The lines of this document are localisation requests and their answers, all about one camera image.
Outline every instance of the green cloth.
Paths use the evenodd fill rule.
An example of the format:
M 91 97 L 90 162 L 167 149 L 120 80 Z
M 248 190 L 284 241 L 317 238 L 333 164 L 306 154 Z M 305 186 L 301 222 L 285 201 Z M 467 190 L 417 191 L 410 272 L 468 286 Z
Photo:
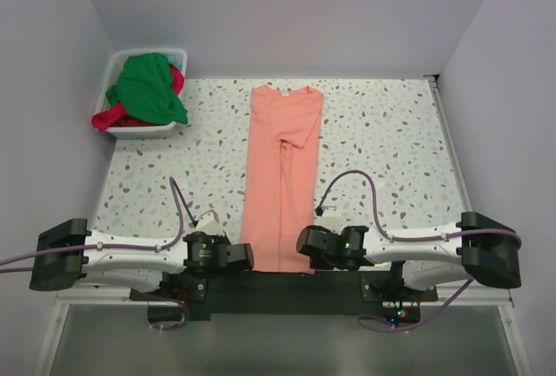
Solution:
M 152 122 L 188 123 L 188 111 L 172 90 L 168 57 L 162 53 L 130 56 L 118 80 L 106 91 L 111 105 L 118 102 L 132 117 Z

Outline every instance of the clothing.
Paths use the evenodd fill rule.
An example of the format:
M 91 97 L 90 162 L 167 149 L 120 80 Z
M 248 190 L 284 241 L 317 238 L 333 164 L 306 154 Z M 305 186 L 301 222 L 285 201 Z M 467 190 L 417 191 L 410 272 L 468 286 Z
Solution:
M 241 241 L 253 248 L 255 270 L 310 272 L 295 244 L 314 218 L 322 105 L 310 87 L 288 96 L 253 89 Z
M 130 56 L 106 97 L 111 105 L 121 102 L 129 115 L 144 122 L 187 124 L 188 112 L 172 83 L 169 61 L 162 53 Z
M 172 90 L 178 95 L 182 91 L 185 78 L 182 72 L 172 63 L 169 65 L 169 68 L 172 75 Z M 110 127 L 149 127 L 157 125 L 129 116 L 128 111 L 121 102 L 106 111 L 93 115 L 90 122 L 101 133 Z

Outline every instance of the pile of clothes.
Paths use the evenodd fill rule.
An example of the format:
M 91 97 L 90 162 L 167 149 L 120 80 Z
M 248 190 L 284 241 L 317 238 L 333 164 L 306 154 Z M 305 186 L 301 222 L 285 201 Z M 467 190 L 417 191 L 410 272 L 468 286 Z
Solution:
M 106 91 L 110 109 L 91 120 L 98 131 L 109 127 L 145 127 L 188 123 L 178 94 L 185 79 L 162 53 L 130 56 L 116 83 Z

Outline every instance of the red cloth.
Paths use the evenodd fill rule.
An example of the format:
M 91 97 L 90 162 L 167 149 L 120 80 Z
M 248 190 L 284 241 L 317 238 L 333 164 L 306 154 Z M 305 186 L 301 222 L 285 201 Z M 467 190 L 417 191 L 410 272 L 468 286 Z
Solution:
M 173 78 L 172 90 L 174 90 L 175 94 L 178 95 L 182 92 L 185 77 L 183 77 L 182 72 L 172 63 L 170 64 L 170 73 Z M 109 127 L 148 127 L 156 125 L 150 122 L 137 120 L 136 118 L 129 116 L 128 111 L 123 107 L 121 102 L 113 106 L 111 109 L 93 115 L 90 122 L 93 127 L 101 133 L 105 132 Z

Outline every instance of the gray wall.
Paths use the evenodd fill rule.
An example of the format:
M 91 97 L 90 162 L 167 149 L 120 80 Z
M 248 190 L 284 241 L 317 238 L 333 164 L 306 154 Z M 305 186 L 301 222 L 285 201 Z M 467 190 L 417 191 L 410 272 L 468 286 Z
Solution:
M 537 374 L 556 374 L 556 2 L 485 0 L 440 78 L 473 207 L 523 236 L 514 291 Z
M 111 52 L 90 0 L 0 0 L 0 254 L 33 251 L 46 228 L 89 216 L 113 143 L 90 127 Z M 32 264 L 21 262 L 22 266 Z M 0 374 L 26 375 L 52 294 L 0 275 Z
M 116 49 L 189 53 L 189 76 L 422 76 L 482 0 L 92 0 Z

